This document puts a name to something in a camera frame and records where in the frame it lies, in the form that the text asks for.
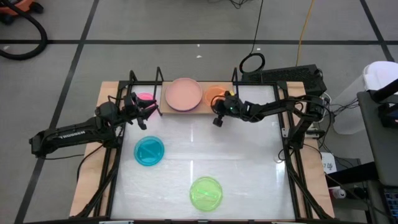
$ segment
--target black metal frame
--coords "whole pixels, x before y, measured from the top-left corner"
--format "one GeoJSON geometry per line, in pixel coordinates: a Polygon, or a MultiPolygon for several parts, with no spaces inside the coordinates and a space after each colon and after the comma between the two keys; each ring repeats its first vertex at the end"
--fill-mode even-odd
{"type": "MultiPolygon", "coordinates": [[[[133,85],[153,85],[154,86],[154,99],[155,99],[157,86],[161,85],[164,81],[165,80],[163,78],[163,74],[159,67],[157,67],[155,81],[138,81],[134,72],[131,70],[130,74],[129,74],[128,81],[119,81],[118,92],[116,94],[116,98],[122,98],[122,94],[123,94],[124,90],[126,90],[127,92],[131,92],[133,85]]],[[[238,73],[237,73],[236,68],[233,71],[233,76],[232,76],[231,81],[236,88],[237,95],[239,95],[239,86],[240,85],[264,85],[264,86],[272,86],[273,87],[274,93],[275,93],[275,100],[280,99],[279,88],[281,88],[283,90],[284,97],[285,98],[288,97],[286,82],[264,82],[264,81],[262,81],[262,79],[261,79],[260,83],[240,82],[240,81],[238,81],[238,73]]],[[[121,102],[120,100],[116,100],[116,106],[119,107],[120,102],[121,102]]],[[[289,127],[294,126],[292,113],[288,113],[288,119],[289,119],[289,127]]],[[[289,156],[289,154],[290,154],[289,147],[288,147],[287,141],[285,141],[285,139],[282,137],[283,136],[282,128],[285,127],[282,114],[278,114],[278,120],[279,120],[279,126],[280,126],[280,131],[281,131],[280,135],[282,138],[284,156],[286,159],[285,162],[287,164],[291,164],[291,157],[289,156]]],[[[103,200],[103,197],[102,197],[103,191],[99,190],[95,193],[95,195],[101,194],[101,197],[96,202],[96,204],[92,205],[94,207],[94,212],[93,212],[94,217],[72,217],[72,218],[66,219],[66,220],[52,220],[52,221],[35,222],[35,223],[37,223],[37,224],[39,224],[39,223],[43,223],[43,224],[84,223],[84,224],[87,224],[87,223],[98,223],[100,221],[102,221],[102,222],[103,221],[111,221],[110,216],[111,216],[111,211],[112,211],[112,206],[113,206],[116,181],[117,181],[117,177],[118,177],[118,168],[119,168],[119,163],[120,163],[121,150],[123,148],[124,127],[125,126],[123,126],[123,135],[121,136],[122,138],[121,138],[120,146],[115,148],[116,153],[115,153],[114,162],[113,162],[113,166],[112,166],[111,170],[108,171],[108,167],[109,167],[110,158],[111,158],[111,151],[113,149],[107,148],[105,157],[104,157],[102,171],[101,171],[101,178],[100,178],[99,186],[103,186],[104,184],[109,182],[109,178],[111,178],[110,188],[109,188],[109,197],[108,197],[105,216],[102,216],[102,217],[99,216],[100,210],[101,210],[101,203],[103,200]]],[[[296,158],[296,164],[297,164],[297,169],[298,169],[298,175],[300,178],[299,181],[301,181],[303,183],[303,185],[306,187],[307,185],[306,185],[306,181],[305,181],[300,151],[295,151],[295,158],[296,158]]],[[[307,218],[301,218],[300,210],[299,210],[299,203],[298,203],[298,198],[297,198],[297,192],[296,192],[296,188],[295,188],[296,187],[295,182],[290,175],[289,175],[289,186],[290,186],[290,193],[292,195],[292,204],[293,204],[294,215],[295,215],[296,221],[305,222],[305,223],[347,223],[347,224],[351,223],[351,224],[354,224],[353,222],[340,222],[338,220],[316,220],[316,219],[313,219],[312,218],[312,208],[310,206],[310,203],[308,202],[308,200],[305,197],[304,197],[304,202],[305,202],[305,210],[306,210],[307,218]]],[[[206,222],[207,223],[244,223],[244,222],[235,222],[235,221],[219,222],[219,221],[210,221],[210,220],[206,221],[206,222]]],[[[254,221],[254,220],[248,220],[248,222],[249,223],[254,223],[254,222],[256,222],[256,223],[272,223],[272,222],[258,222],[258,221],[254,221]]],[[[134,223],[198,223],[198,220],[196,220],[196,221],[135,220],[134,223]]]]}

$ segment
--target wooden board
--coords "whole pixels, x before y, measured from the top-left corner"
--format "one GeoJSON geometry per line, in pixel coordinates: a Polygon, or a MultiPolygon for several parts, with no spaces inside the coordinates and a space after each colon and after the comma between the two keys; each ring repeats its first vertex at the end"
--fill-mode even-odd
{"type": "MultiPolygon", "coordinates": [[[[298,82],[288,82],[288,92],[290,96],[300,96],[305,94],[304,86],[298,82]]],[[[116,96],[118,90],[118,82],[103,82],[99,92],[97,105],[107,101],[107,96],[116,96]]],[[[299,120],[294,115],[294,121],[297,123],[299,120]]],[[[289,126],[287,115],[284,113],[285,126],[289,126]]],[[[306,139],[305,144],[318,148],[317,141],[313,139],[306,139]]],[[[85,155],[89,154],[92,150],[98,147],[98,143],[90,143],[86,146],[85,155]]],[[[76,215],[84,206],[90,201],[96,190],[98,189],[101,170],[104,161],[105,150],[100,149],[96,154],[93,154],[90,159],[87,159],[82,165],[80,171],[80,178],[76,187],[75,196],[73,198],[70,215],[76,215]]],[[[334,217],[333,207],[331,204],[328,187],[326,184],[325,175],[323,173],[323,165],[319,153],[311,147],[305,146],[301,151],[303,169],[306,177],[308,190],[311,192],[315,200],[322,206],[322,208],[334,217]]],[[[113,163],[113,157],[110,161],[110,166],[113,163]]],[[[303,197],[300,189],[297,187],[298,205],[301,217],[305,217],[303,197]]],[[[107,199],[109,190],[106,190],[103,199],[107,199]]],[[[100,215],[105,215],[105,208],[107,200],[102,201],[100,215]]]]}
{"type": "Polygon", "coordinates": [[[224,87],[226,90],[233,91],[233,86],[232,86],[231,82],[198,82],[199,85],[201,86],[201,89],[203,90],[203,96],[202,96],[201,102],[193,110],[190,110],[187,112],[180,112],[180,111],[176,111],[175,109],[171,108],[166,102],[166,97],[165,97],[166,89],[171,83],[172,82],[163,82],[163,84],[162,84],[162,96],[160,97],[160,105],[159,105],[160,112],[162,112],[162,113],[212,114],[213,111],[211,110],[211,107],[208,106],[203,99],[203,97],[205,96],[206,90],[213,85],[218,85],[218,86],[224,87]]]}

